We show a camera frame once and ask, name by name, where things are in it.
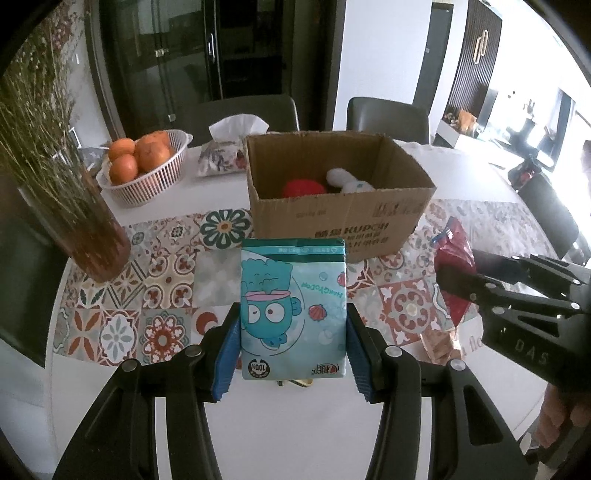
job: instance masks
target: white plastic basket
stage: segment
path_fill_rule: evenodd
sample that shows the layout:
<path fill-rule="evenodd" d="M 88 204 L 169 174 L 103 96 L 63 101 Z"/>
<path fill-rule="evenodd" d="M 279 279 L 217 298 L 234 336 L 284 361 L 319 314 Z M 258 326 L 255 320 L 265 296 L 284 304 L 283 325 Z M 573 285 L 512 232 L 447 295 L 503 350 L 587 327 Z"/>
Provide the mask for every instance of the white plastic basket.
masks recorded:
<path fill-rule="evenodd" d="M 169 160 L 151 172 L 123 185 L 111 185 L 108 166 L 106 168 L 103 166 L 96 176 L 100 187 L 109 191 L 121 205 L 136 207 L 149 202 L 156 195 L 177 183 L 182 178 L 187 145 L 191 143 L 193 136 L 182 130 L 166 130 L 166 133 L 170 139 L 170 145 L 175 151 Z"/>

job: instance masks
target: dining table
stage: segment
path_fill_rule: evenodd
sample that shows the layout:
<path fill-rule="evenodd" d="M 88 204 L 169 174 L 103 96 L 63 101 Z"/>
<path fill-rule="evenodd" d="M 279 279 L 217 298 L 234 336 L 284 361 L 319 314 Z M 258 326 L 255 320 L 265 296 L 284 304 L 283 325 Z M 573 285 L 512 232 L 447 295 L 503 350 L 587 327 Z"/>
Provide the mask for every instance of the dining table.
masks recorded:
<path fill-rule="evenodd" d="M 398 252 L 347 264 L 348 301 L 364 323 L 422 361 L 421 336 L 455 329 L 434 273 L 432 238 L 450 216 L 472 248 L 502 255 L 556 257 L 530 211 L 486 160 L 448 148 L 398 142 L 437 187 L 414 233 Z M 188 151 L 181 181 L 145 205 L 103 196 L 131 241 L 131 256 L 107 283 L 68 261 L 51 318 L 46 408 L 56 460 L 106 381 L 124 360 L 169 360 L 199 343 L 239 301 L 240 245 L 256 236 L 244 172 L 196 177 L 200 147 Z M 482 343 L 482 319 L 468 308 L 456 346 L 516 439 L 537 418 L 546 382 Z M 225 480 L 360 479 L 372 456 L 382 406 L 344 378 L 311 386 L 247 381 L 237 365 L 229 391 L 206 404 Z M 165 398 L 155 411 L 158 471 L 171 477 Z M 417 479 L 427 478 L 431 401 L 422 400 Z M 170 434 L 182 436 L 183 432 Z"/>

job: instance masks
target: brown slatted wall panel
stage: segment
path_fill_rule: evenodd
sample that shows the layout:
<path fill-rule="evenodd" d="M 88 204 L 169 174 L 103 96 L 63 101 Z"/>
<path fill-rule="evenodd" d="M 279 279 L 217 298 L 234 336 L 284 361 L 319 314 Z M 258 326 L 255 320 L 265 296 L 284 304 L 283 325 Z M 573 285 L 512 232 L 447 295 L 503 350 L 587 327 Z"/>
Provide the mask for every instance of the brown slatted wall panel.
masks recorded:
<path fill-rule="evenodd" d="M 456 78 L 447 101 L 446 113 L 458 114 L 460 109 L 478 117 L 484 103 L 496 54 L 501 39 L 502 20 L 479 0 L 470 0 L 466 17 L 466 32 L 462 53 L 457 65 Z M 478 65 L 474 64 L 476 40 L 486 29 L 489 33 L 488 46 Z"/>

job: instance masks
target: white plush toy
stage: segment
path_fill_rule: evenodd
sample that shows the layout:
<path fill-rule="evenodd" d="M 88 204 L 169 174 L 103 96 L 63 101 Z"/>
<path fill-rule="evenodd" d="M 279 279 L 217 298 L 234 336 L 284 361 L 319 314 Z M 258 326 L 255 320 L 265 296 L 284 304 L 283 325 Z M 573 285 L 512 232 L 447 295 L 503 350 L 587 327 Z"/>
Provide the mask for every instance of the white plush toy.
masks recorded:
<path fill-rule="evenodd" d="M 332 187 L 340 187 L 341 193 L 372 192 L 375 189 L 366 181 L 357 180 L 344 168 L 333 168 L 326 174 L 326 181 Z"/>

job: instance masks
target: dark green stripe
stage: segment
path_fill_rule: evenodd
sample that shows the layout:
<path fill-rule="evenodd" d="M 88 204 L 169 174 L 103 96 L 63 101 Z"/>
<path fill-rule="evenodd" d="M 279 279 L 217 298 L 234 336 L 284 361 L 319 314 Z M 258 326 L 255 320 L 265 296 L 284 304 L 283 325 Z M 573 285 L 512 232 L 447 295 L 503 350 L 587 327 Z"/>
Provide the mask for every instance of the dark green stripe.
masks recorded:
<path fill-rule="evenodd" d="M 247 247 L 343 247 L 342 238 L 245 238 L 242 246 Z"/>
<path fill-rule="evenodd" d="M 316 254 L 316 255 L 263 255 L 271 260 L 279 260 L 287 263 L 321 263 L 339 262 L 345 263 L 345 256 L 339 254 Z"/>

